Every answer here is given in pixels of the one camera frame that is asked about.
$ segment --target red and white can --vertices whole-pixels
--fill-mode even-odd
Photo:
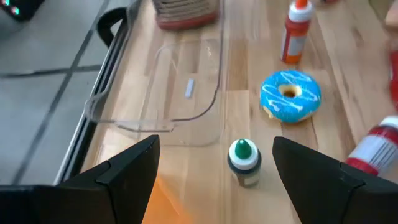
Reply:
[[[388,170],[398,152],[398,116],[388,116],[348,156],[346,164],[365,173],[379,175]]]

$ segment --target blue icing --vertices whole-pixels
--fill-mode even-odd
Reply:
[[[289,98],[279,92],[280,85],[291,84],[298,85],[302,94]],[[321,89],[310,75],[296,70],[283,70],[264,80],[260,104],[282,122],[294,123],[316,112],[321,104]]]

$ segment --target white icing drizzle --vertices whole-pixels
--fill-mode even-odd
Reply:
[[[282,75],[290,84],[293,84],[293,82],[289,78],[294,78],[294,79],[305,81],[305,82],[311,81],[310,77],[308,77],[300,72],[296,72],[296,74],[298,74],[298,76],[295,76],[295,75],[293,75],[289,72],[285,72],[285,71],[280,72],[280,75]]]
[[[318,97],[317,95],[313,94],[310,90],[306,90],[306,89],[303,89],[303,88],[302,88],[301,90],[302,90],[303,92],[308,93],[308,94],[311,95],[312,97],[309,98],[309,97],[305,97],[305,96],[301,95],[301,96],[298,96],[297,98],[301,98],[301,99],[309,100],[309,101],[314,101],[314,102],[316,102],[316,101],[319,100],[319,97]]]
[[[267,98],[268,100],[268,104],[272,107],[274,107],[274,110],[279,111],[280,108],[276,105],[276,103],[280,104],[280,105],[284,105],[284,106],[291,106],[293,108],[296,108],[297,110],[301,111],[303,109],[303,106],[300,105],[296,105],[293,102],[287,101],[286,99],[284,99],[283,97],[277,96],[275,94],[273,94],[271,91],[267,90],[267,87],[269,88],[274,88],[277,89],[276,87],[272,86],[272,85],[268,85],[268,84],[264,84],[262,86],[262,90],[266,93],[268,93],[271,96],[274,96],[275,98],[279,99],[279,100],[270,100]]]

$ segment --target black handle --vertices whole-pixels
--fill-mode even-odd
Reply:
[[[110,47],[114,38],[111,27],[120,20],[127,19],[126,10],[125,7],[112,9],[105,12],[99,19],[97,23],[97,32],[106,46]]]

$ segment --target white label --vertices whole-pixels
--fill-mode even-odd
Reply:
[[[246,186],[247,186],[247,185],[252,185],[252,184],[257,183],[259,180],[260,180],[260,172],[257,172],[257,173],[254,174],[253,176],[245,178],[244,184],[245,184]]]
[[[366,136],[348,156],[361,159],[372,167],[384,172],[397,156],[397,146],[380,136]]]
[[[285,52],[285,42],[286,42],[286,28],[284,29],[284,34],[282,38],[282,50],[280,51],[280,59],[283,60]]]
[[[300,55],[303,52],[305,39],[307,36],[290,36],[289,49],[287,49],[287,55]]]

